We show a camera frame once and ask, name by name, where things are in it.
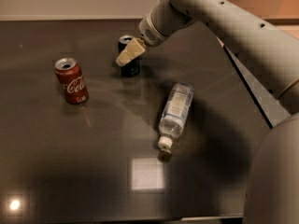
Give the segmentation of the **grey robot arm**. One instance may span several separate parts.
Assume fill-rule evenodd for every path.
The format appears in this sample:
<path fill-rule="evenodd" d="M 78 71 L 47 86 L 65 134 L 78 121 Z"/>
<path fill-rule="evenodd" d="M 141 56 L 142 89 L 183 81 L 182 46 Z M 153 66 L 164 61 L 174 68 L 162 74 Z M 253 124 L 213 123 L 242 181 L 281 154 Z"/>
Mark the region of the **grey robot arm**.
<path fill-rule="evenodd" d="M 241 65 L 256 94 L 272 96 L 289 114 L 254 154 L 242 224 L 299 224 L 299 39 L 227 0 L 163 0 L 139 24 L 116 62 L 125 66 L 196 21 Z"/>

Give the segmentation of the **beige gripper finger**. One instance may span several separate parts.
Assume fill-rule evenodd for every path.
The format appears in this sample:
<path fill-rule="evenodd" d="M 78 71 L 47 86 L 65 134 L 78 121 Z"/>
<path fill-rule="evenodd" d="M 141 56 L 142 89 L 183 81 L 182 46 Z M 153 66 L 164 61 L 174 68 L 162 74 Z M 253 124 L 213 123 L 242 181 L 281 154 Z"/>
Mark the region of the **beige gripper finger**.
<path fill-rule="evenodd" d="M 124 50 L 116 59 L 116 64 L 120 67 L 130 63 L 133 59 L 139 57 L 146 51 L 146 45 L 141 38 L 133 37 Z"/>

